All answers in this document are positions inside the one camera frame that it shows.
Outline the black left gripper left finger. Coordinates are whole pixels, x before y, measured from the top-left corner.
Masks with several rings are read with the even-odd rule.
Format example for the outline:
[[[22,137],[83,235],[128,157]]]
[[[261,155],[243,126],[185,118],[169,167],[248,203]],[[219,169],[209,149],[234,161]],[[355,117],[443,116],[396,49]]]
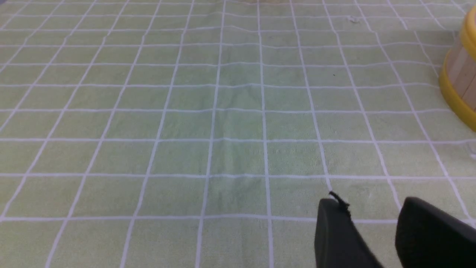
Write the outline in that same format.
[[[314,238],[317,268],[382,268],[364,241],[350,214],[350,204],[334,191],[322,198]]]

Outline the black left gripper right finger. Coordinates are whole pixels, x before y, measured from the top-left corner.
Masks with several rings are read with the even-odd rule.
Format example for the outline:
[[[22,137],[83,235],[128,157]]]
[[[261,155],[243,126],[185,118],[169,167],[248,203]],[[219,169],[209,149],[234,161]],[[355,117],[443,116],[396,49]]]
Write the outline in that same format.
[[[404,268],[474,268],[476,231],[418,197],[398,216],[395,248]]]

